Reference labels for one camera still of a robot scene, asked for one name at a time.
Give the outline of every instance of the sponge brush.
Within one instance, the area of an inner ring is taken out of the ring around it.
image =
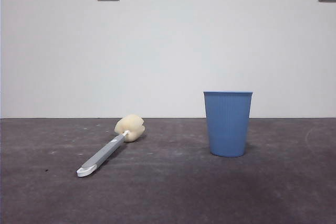
[[[139,136],[144,132],[145,126],[143,124],[143,119],[138,115],[127,115],[121,119],[114,128],[114,131],[118,134],[122,134],[125,131],[129,133],[125,136],[125,142],[133,142],[138,139]]]

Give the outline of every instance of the white wall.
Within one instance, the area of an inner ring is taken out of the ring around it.
[[[204,116],[251,90],[251,117],[336,116],[336,3],[2,0],[1,113]]]

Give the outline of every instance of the ribbed cup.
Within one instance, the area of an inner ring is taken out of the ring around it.
[[[211,153],[244,154],[252,92],[204,91]]]

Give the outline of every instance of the plastic cup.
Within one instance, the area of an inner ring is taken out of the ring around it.
[[[206,122],[212,154],[244,154],[252,92],[204,91]]]

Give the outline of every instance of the cleaning brush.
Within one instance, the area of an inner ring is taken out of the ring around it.
[[[144,132],[143,119],[138,115],[128,115],[115,125],[114,131],[119,135],[107,143],[77,170],[78,177],[93,173],[123,142],[133,142]]]

